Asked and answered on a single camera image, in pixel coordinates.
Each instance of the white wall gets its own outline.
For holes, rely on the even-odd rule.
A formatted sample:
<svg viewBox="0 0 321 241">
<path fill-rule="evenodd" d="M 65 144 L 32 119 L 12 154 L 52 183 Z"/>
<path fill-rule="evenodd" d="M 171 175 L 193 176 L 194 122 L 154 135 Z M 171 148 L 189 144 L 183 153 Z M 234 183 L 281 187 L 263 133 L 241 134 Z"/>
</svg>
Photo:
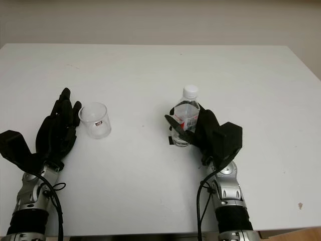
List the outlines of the white wall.
<svg viewBox="0 0 321 241">
<path fill-rule="evenodd" d="M 288 45 L 321 78 L 321 2 L 0 0 L 5 43 Z"/>
</svg>

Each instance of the bottle label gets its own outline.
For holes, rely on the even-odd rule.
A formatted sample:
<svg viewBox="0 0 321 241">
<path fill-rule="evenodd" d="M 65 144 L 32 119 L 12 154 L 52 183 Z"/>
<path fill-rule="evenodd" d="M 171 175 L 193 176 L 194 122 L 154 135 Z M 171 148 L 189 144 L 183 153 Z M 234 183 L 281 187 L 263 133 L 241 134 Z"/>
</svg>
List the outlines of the bottle label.
<svg viewBox="0 0 321 241">
<path fill-rule="evenodd" d="M 191 117 L 191 118 L 186 118 L 186 119 L 181 119 L 181 118 L 178 118 L 181 122 L 181 128 L 186 131 L 186 130 L 189 130 L 189 131 L 194 131 L 195 130 L 195 126 L 196 126 L 196 123 L 197 123 L 197 118 L 199 116 L 196 115 L 194 117 Z"/>
</svg>

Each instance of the silver metal forearm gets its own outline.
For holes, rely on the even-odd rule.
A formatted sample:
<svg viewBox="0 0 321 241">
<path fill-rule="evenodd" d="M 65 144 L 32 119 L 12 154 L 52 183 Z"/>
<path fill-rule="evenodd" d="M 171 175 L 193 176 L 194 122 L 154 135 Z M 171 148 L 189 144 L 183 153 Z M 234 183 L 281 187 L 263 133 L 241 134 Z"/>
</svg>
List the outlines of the silver metal forearm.
<svg viewBox="0 0 321 241">
<path fill-rule="evenodd" d="M 215 168 L 210 165 L 208 172 L 213 171 L 215 171 Z M 236 177 L 237 167 L 232 161 L 214 176 L 211 183 L 214 189 L 212 197 L 219 229 L 223 230 L 220 230 L 219 241 L 260 241 L 258 233 L 251 230 L 252 225 L 248 219 L 246 204 Z M 243 226 L 240 223 L 242 220 L 244 220 L 244 226 L 248 229 L 234 229 L 235 226 Z"/>
<path fill-rule="evenodd" d="M 41 175 L 51 185 L 54 185 L 58 179 L 58 172 L 47 165 L 44 166 Z M 25 172 L 22 177 L 22 188 L 17 195 L 17 204 L 14 212 L 30 208 L 48 211 L 50 199 L 43 194 L 44 191 L 49 191 L 49 188 L 37 177 Z"/>
<path fill-rule="evenodd" d="M 41 171 L 41 175 L 47 179 L 51 185 L 54 185 L 58 179 L 58 170 L 54 170 L 48 165 L 45 165 Z M 16 231 L 14 233 L 10 232 L 11 234 L 3 237 L 1 241 L 45 241 L 46 236 L 44 233 L 26 232 L 23 230 L 26 228 L 25 222 L 34 222 L 36 226 L 40 222 L 40 224 L 45 227 L 51 201 L 48 195 L 45 195 L 44 192 L 49 192 L 49 188 L 43 183 L 43 181 L 29 173 L 23 174 L 22 183 L 23 186 L 18 192 L 17 204 L 10 223 L 11 228 L 14 225 L 21 227 L 18 228 L 20 231 Z M 35 212 L 35 216 L 21 214 L 30 212 Z M 37 218 L 39 212 L 41 213 L 41 218 Z"/>
</svg>

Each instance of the white bottle cap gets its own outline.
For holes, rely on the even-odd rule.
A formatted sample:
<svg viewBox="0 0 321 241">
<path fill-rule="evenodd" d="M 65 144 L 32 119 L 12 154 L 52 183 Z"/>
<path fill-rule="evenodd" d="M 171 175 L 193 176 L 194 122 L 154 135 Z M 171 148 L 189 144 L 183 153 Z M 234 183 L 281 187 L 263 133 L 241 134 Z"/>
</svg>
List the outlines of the white bottle cap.
<svg viewBox="0 0 321 241">
<path fill-rule="evenodd" d="M 198 95 L 199 89 L 192 84 L 186 85 L 183 90 L 183 97 L 186 99 L 195 99 Z"/>
</svg>

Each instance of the robotic arm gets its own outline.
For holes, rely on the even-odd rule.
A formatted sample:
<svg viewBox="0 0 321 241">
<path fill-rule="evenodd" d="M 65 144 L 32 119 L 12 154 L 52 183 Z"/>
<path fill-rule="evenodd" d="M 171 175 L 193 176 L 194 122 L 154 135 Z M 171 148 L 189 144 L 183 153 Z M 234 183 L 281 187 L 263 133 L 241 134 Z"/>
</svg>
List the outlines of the robotic arm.
<svg viewBox="0 0 321 241">
<path fill-rule="evenodd" d="M 213 205 L 219 228 L 219 241 L 259 241 L 249 221 L 241 188 L 236 179 L 237 167 L 234 157 L 242 148 L 242 128 L 227 122 L 219 125 L 215 115 L 202 106 L 195 133 L 184 131 L 170 115 L 165 118 L 180 138 L 200 148 L 202 164 L 208 167 L 208 176 L 201 182 L 197 194 L 198 239 L 202 240 L 199 212 L 200 193 L 205 183 L 212 189 Z"/>
<path fill-rule="evenodd" d="M 0 134 L 1 155 L 25 172 L 10 227 L 2 241 L 44 241 L 51 203 L 58 212 L 58 240 L 63 240 L 62 210 L 54 184 L 64 168 L 63 158 L 75 143 L 76 127 L 80 122 L 78 111 L 81 108 L 78 101 L 72 107 L 69 98 L 70 90 L 65 88 L 38 131 L 36 153 L 30 152 L 20 133 L 6 131 Z M 201 182 L 197 203 L 199 207 L 201 190 L 209 182 L 219 240 L 259 241 L 259 235 L 253 231 L 249 221 L 233 162 L 242 147 L 242 128 L 233 123 L 220 126 L 215 115 L 202 107 L 195 133 L 185 132 L 170 115 L 166 115 L 166 119 L 181 139 L 200 148 L 203 153 L 202 164 L 208 167 L 208 176 Z M 201 241 L 199 208 L 198 231 Z"/>
<path fill-rule="evenodd" d="M 78 101 L 72 107 L 69 98 L 70 90 L 65 88 L 38 131 L 36 153 L 31 154 L 19 132 L 0 134 L 1 155 L 25 171 L 10 227 L 2 241 L 44 241 L 50 201 L 58 212 L 59 241 L 63 239 L 62 210 L 54 184 L 64 168 L 63 158 L 76 141 L 81 108 Z"/>
</svg>

